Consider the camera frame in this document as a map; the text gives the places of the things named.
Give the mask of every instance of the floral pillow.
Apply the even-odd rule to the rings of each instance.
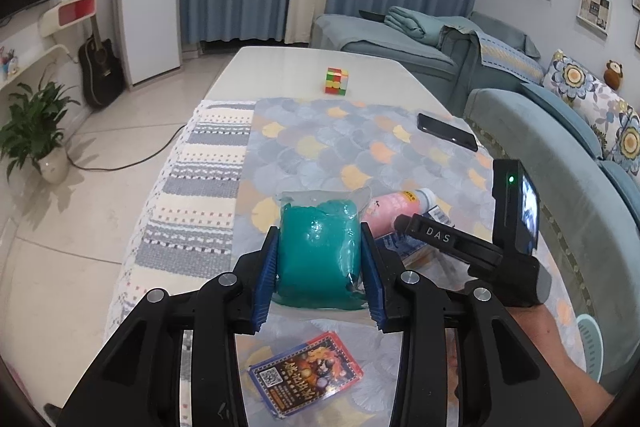
[[[640,186],[640,117],[579,62],[558,50],[542,85],[562,98],[600,140],[604,159],[619,164]]]

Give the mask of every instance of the human arm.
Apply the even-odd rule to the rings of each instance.
[[[613,397],[571,360],[562,345],[553,315],[544,305],[510,308],[509,312],[566,389],[580,412],[584,426],[593,425]]]

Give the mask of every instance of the metal screw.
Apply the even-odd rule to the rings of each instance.
[[[406,282],[407,284],[415,284],[420,280],[420,276],[414,271],[407,270],[405,272],[402,272],[400,279],[402,279],[402,281]]]
[[[236,277],[235,274],[231,272],[223,273],[218,278],[218,282],[220,283],[221,286],[233,286],[238,282],[238,277]]]
[[[160,288],[151,290],[146,294],[146,300],[149,302],[160,302],[162,299],[164,299],[164,292]]]
[[[474,297],[479,301],[485,302],[491,298],[491,292],[487,288],[476,288],[474,290]]]

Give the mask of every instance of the guitar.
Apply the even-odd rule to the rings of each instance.
[[[82,67],[82,92],[94,109],[107,107],[124,90],[124,72],[113,54],[111,41],[100,38],[98,21],[91,16],[93,34],[80,46],[78,59]]]

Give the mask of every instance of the camera screen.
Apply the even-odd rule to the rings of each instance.
[[[538,236],[538,198],[526,176],[522,177],[522,222],[531,237]]]

